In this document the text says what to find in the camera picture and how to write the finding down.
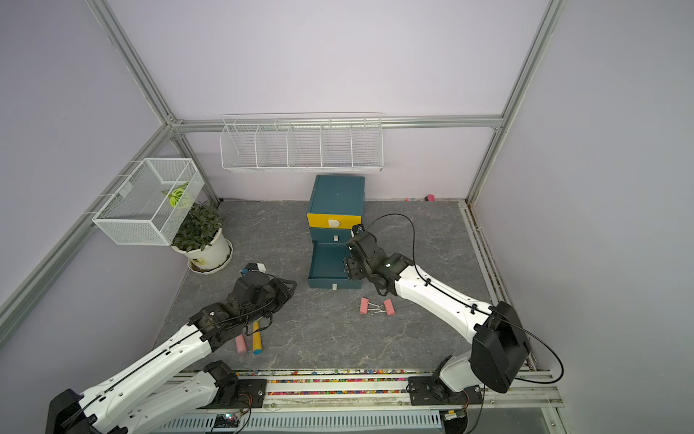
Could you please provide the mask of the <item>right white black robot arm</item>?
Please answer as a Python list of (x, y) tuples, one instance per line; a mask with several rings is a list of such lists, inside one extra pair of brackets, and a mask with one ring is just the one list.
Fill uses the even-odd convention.
[(399, 253), (388, 255), (361, 224), (352, 232), (349, 257), (344, 260), (349, 278), (368, 280), (379, 293), (423, 307), (471, 345), (469, 351), (448, 356), (437, 367), (429, 381), (435, 396), (448, 397), (473, 386), (508, 392), (531, 352), (515, 309), (503, 301), (492, 305), (462, 295), (423, 271), (415, 260)]

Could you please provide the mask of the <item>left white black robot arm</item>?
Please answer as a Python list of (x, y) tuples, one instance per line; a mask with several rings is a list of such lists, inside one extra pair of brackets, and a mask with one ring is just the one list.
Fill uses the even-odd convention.
[(67, 389), (49, 404), (48, 433), (149, 433), (209, 405), (250, 409), (235, 371), (218, 361), (170, 388), (166, 383), (193, 363), (271, 320), (291, 300), (296, 282), (262, 271), (247, 271), (222, 302), (203, 307), (162, 345), (118, 374), (84, 392)]

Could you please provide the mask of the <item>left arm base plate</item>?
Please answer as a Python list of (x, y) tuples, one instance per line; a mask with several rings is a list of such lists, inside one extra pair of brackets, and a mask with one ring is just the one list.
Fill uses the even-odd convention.
[(266, 380), (240, 378), (220, 387), (213, 404), (218, 408), (259, 409), (263, 406), (266, 396)]

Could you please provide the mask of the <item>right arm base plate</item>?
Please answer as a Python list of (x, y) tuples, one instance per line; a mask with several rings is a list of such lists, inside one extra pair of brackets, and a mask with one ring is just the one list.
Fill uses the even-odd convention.
[(482, 390), (477, 386), (462, 392), (451, 392), (444, 383), (432, 376), (411, 376), (406, 392), (412, 406), (469, 406), (483, 402)]

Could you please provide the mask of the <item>pink binder clip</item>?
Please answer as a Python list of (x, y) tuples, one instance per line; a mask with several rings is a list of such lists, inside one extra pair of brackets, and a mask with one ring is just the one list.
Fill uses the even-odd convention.
[(359, 312), (361, 315), (368, 315), (370, 304), (368, 298), (361, 298)]
[(386, 311), (388, 316), (395, 316), (396, 315), (394, 305), (393, 305), (391, 299), (385, 299), (383, 302), (383, 306), (384, 306), (385, 311)]

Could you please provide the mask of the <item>teal drawer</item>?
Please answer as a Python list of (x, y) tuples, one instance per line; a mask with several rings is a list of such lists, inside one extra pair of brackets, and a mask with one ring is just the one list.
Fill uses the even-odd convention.
[(360, 289), (361, 280), (351, 280), (345, 271), (344, 260), (350, 251), (344, 243), (313, 243), (313, 255), (308, 285), (312, 289)]
[(354, 233), (349, 229), (337, 228), (311, 228), (310, 235), (313, 242), (320, 244), (347, 243)]

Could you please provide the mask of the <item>teal bottom drawer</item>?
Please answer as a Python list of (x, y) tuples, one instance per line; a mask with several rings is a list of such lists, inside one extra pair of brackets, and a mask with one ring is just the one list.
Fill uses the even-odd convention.
[(350, 251), (344, 243), (313, 243), (313, 255), (308, 285), (312, 289), (360, 289), (361, 280), (351, 280), (345, 271), (344, 260)]

